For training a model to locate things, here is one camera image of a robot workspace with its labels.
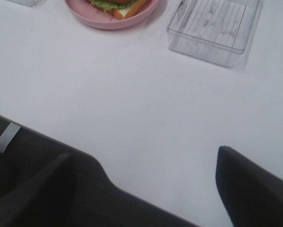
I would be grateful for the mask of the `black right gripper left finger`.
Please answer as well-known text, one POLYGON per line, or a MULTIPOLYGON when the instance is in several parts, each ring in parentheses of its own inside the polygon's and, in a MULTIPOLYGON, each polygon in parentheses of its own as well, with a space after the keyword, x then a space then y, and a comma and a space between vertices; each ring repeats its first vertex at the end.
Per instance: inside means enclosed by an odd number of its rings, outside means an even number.
POLYGON ((61 154, 0 198, 0 227, 66 227, 74 197, 74 158, 61 154))

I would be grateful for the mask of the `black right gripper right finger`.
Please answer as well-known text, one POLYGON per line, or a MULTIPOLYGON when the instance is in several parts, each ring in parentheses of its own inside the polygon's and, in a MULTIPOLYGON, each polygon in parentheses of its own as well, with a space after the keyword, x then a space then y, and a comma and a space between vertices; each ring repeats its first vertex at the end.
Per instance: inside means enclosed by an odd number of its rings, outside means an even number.
POLYGON ((235 227, 283 227, 283 180, 228 146, 218 149, 215 180, 235 227))

